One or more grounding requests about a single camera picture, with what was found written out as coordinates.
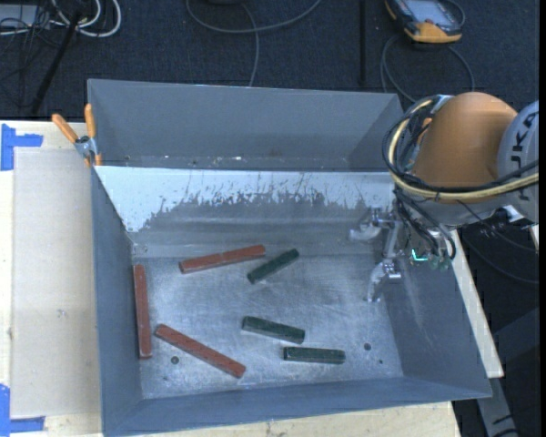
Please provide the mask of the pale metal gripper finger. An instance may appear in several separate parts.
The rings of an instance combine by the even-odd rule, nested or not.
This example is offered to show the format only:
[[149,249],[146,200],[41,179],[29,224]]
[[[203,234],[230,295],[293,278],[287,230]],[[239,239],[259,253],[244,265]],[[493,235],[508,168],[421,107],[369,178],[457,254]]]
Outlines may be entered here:
[[353,229],[349,230],[349,239],[357,242],[367,242],[376,238],[386,228],[385,218],[388,211],[384,208],[371,207],[360,218]]
[[381,261],[370,274],[367,301],[377,302],[390,282],[402,280],[402,272],[394,260]]

